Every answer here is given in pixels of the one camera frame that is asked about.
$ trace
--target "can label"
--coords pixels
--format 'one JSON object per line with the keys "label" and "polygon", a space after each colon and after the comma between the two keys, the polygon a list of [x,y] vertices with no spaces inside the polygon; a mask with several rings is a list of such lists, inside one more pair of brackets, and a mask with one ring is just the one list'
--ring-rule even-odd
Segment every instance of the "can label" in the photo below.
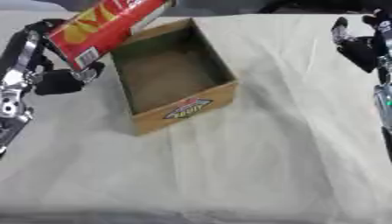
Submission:
{"label": "can label", "polygon": [[80,71],[171,7],[174,0],[102,0],[48,35],[69,66]]}

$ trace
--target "white cloth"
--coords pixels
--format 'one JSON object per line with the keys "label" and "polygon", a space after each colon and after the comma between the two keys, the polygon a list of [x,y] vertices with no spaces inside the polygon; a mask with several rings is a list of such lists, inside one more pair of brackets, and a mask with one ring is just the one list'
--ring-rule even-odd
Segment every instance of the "white cloth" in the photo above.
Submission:
{"label": "white cloth", "polygon": [[[3,12],[1,46],[25,24],[70,16]],[[0,163],[0,211],[139,211],[128,217],[138,223],[389,224],[392,168],[372,101],[376,77],[335,51],[337,17],[197,18],[239,78],[234,103],[146,136],[130,135],[110,57],[83,92],[30,95],[35,120]],[[360,17],[349,19],[354,34],[372,33]]]}

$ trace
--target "robotic hand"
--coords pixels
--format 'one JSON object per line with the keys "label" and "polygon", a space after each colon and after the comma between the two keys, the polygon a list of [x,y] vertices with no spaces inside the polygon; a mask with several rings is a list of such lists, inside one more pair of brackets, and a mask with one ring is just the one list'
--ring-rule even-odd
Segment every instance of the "robotic hand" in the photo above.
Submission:
{"label": "robotic hand", "polygon": [[[0,57],[0,157],[32,119],[23,98],[81,91],[105,67],[97,62],[176,0],[101,0],[71,18],[44,19],[15,33]],[[49,50],[72,69],[54,70]]]}
{"label": "robotic hand", "polygon": [[374,87],[374,101],[392,161],[392,17],[385,10],[376,10],[373,16],[364,16],[363,22],[374,28],[373,37],[351,36],[347,20],[340,17],[332,28],[333,42],[338,52],[365,72],[377,69],[380,84]]}
{"label": "robotic hand", "polygon": [[64,22],[62,19],[45,19],[27,25],[10,38],[0,58],[0,156],[32,119],[33,109],[23,101],[26,94],[32,90],[37,95],[77,92],[97,78],[104,68],[101,62],[94,62],[81,72],[53,70],[53,63],[44,51],[58,53],[46,34]]}

